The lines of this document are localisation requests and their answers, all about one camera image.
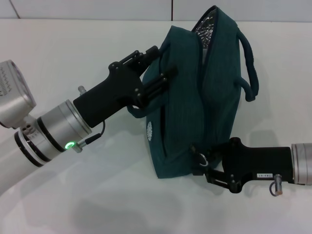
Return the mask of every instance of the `teal bag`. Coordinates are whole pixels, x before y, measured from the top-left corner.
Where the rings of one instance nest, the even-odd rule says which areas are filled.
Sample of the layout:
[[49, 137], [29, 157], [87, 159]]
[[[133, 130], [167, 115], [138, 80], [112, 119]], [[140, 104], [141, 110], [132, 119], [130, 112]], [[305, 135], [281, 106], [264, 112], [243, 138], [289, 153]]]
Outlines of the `teal bag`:
[[[239, 41], [244, 48], [250, 85], [241, 77]], [[229, 140], [241, 94], [253, 101], [259, 83], [251, 47], [235, 21], [211, 7], [192, 31], [172, 26], [162, 56], [146, 71], [143, 83], [173, 64], [178, 75], [169, 89], [144, 109], [128, 106], [135, 117], [146, 118], [147, 136], [158, 178], [192, 173], [194, 154], [215, 167], [211, 146]]]

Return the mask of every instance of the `bag strap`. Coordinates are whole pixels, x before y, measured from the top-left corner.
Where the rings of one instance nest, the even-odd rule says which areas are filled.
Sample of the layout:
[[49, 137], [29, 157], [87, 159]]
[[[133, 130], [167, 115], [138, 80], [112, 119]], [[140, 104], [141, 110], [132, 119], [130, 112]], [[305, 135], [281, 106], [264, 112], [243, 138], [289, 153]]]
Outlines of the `bag strap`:
[[246, 94], [245, 96], [246, 101], [253, 101], [255, 100], [255, 96], [258, 95], [258, 91], [259, 91], [258, 76], [254, 68], [253, 51], [246, 37], [240, 30], [238, 30], [237, 36], [240, 42], [242, 43], [242, 46], [244, 49], [244, 55], [245, 55], [250, 85], [242, 77], [239, 77], [236, 82], [244, 89], [245, 94]]

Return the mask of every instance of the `green led light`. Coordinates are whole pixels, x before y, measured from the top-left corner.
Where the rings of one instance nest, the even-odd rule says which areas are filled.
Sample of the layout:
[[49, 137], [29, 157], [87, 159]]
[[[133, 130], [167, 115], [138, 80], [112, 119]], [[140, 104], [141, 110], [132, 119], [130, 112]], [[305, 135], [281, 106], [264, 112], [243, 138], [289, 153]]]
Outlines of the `green led light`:
[[74, 145], [75, 143], [73, 141], [70, 141], [65, 145], [65, 149], [68, 150], [69, 148], [72, 148]]

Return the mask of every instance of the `black ring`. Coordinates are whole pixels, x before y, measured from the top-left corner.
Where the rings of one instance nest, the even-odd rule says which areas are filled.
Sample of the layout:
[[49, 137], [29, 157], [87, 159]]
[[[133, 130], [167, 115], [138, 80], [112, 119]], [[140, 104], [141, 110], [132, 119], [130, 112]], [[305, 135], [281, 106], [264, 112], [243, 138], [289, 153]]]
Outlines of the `black ring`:
[[49, 159], [48, 157], [46, 157], [41, 151], [40, 149], [38, 149], [38, 147], [25, 135], [23, 134], [25, 140], [27, 141], [28, 145], [30, 146], [30, 148], [36, 153], [36, 155], [44, 162], [49, 162], [51, 161], [51, 159]]
[[272, 186], [275, 184], [275, 181], [273, 181], [271, 184], [270, 184], [270, 187], [269, 187], [269, 190], [270, 190], [270, 193], [272, 196], [277, 196], [275, 195], [273, 192], [272, 192]]
[[45, 127], [45, 125], [42, 122], [41, 117], [37, 119], [37, 123], [39, 127], [41, 128], [43, 134], [48, 138], [48, 140], [51, 142], [51, 144], [61, 153], [65, 152], [66, 150], [61, 147], [56, 140], [54, 140], [53, 136], [49, 133], [48, 129]]
[[20, 140], [18, 132], [16, 132], [14, 134], [14, 139], [15, 139], [16, 144], [18, 145], [18, 147], [22, 151], [22, 153], [26, 156], [26, 158], [28, 158], [29, 161], [31, 161], [36, 167], [42, 167], [43, 166], [41, 163], [39, 163], [37, 160], [35, 160], [31, 156], [31, 154], [26, 150], [25, 146], [22, 144], [22, 142]]

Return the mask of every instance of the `metal pin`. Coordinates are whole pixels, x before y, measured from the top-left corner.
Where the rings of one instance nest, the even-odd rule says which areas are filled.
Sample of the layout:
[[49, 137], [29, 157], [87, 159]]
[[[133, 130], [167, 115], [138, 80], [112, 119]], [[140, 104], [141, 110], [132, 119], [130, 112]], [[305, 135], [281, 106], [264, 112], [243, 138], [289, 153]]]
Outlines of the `metal pin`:
[[275, 195], [279, 196], [283, 194], [282, 190], [282, 176], [280, 174], [276, 174], [274, 176], [274, 181], [275, 181]]
[[80, 92], [80, 95], [83, 95], [84, 93], [86, 93], [86, 89], [81, 85], [78, 87], [78, 91]]

